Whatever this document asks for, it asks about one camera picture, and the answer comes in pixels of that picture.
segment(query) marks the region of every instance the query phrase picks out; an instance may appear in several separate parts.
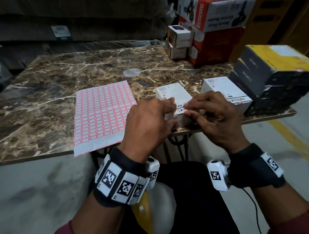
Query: circular sticker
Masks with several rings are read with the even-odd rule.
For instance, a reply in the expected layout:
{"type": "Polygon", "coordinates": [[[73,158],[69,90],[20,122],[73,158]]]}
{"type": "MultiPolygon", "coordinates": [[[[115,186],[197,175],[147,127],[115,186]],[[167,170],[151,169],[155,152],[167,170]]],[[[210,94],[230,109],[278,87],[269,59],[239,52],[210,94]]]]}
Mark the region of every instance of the circular sticker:
{"type": "Polygon", "coordinates": [[[123,75],[126,77],[134,77],[138,76],[139,74],[141,74],[141,70],[137,68],[129,68],[123,71],[123,75]]]}

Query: white box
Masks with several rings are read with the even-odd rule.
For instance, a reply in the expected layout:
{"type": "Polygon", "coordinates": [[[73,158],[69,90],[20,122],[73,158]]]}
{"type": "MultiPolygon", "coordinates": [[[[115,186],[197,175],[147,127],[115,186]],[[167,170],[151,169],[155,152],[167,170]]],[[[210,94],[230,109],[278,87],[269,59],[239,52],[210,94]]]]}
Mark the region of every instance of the white box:
{"type": "Polygon", "coordinates": [[[167,40],[174,48],[192,46],[194,32],[187,30],[181,25],[168,26],[167,40]]]}
{"type": "Polygon", "coordinates": [[[170,59],[181,59],[185,58],[187,54],[187,48],[174,48],[166,40],[165,51],[170,59]]]}
{"type": "Polygon", "coordinates": [[[178,120],[179,127],[188,125],[191,120],[184,116],[186,109],[184,104],[192,99],[191,95],[181,86],[180,83],[174,83],[156,88],[155,98],[162,100],[163,98],[175,98],[176,111],[165,115],[165,120],[176,119],[178,120]]]}
{"type": "Polygon", "coordinates": [[[245,26],[255,0],[178,0],[178,14],[202,32],[245,26]]]}
{"type": "Polygon", "coordinates": [[[226,76],[205,79],[201,93],[211,90],[221,92],[226,100],[236,105],[237,111],[241,115],[244,114],[252,103],[252,99],[226,76]]]}

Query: brown marble tabletop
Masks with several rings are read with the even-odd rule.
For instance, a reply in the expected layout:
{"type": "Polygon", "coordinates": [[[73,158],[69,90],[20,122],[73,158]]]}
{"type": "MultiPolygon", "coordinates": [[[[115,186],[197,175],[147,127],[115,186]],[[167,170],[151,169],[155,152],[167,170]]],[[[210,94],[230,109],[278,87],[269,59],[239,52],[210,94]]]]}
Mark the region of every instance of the brown marble tabletop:
{"type": "MultiPolygon", "coordinates": [[[[164,48],[137,47],[40,56],[0,93],[0,165],[73,153],[75,92],[127,80],[137,100],[154,98],[155,88],[180,82],[198,94],[204,78],[226,76],[231,63],[193,67],[188,61],[169,60],[164,48]],[[137,68],[140,75],[123,71],[137,68]]],[[[284,114],[245,118],[253,123],[292,116],[284,114]]],[[[173,136],[200,132],[192,125],[173,136]]]]}

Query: sticker sheet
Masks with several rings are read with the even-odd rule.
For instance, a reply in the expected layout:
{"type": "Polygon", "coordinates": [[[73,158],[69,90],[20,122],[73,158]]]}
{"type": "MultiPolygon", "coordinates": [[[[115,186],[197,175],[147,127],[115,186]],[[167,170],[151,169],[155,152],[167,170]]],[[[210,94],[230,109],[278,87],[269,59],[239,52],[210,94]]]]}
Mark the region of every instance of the sticker sheet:
{"type": "Polygon", "coordinates": [[[77,91],[74,157],[121,142],[134,104],[127,81],[77,91]]]}

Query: red sleeve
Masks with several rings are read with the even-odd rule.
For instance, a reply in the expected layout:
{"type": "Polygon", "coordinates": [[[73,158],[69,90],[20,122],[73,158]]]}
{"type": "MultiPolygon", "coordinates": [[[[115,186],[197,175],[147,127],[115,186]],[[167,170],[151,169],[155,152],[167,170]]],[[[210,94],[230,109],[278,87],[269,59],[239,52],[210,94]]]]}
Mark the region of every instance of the red sleeve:
{"type": "Polygon", "coordinates": [[[269,230],[268,234],[308,234],[309,211],[288,222],[279,224],[269,230]]]}
{"type": "Polygon", "coordinates": [[[60,227],[55,234],[74,234],[71,227],[71,221],[60,227]]]}

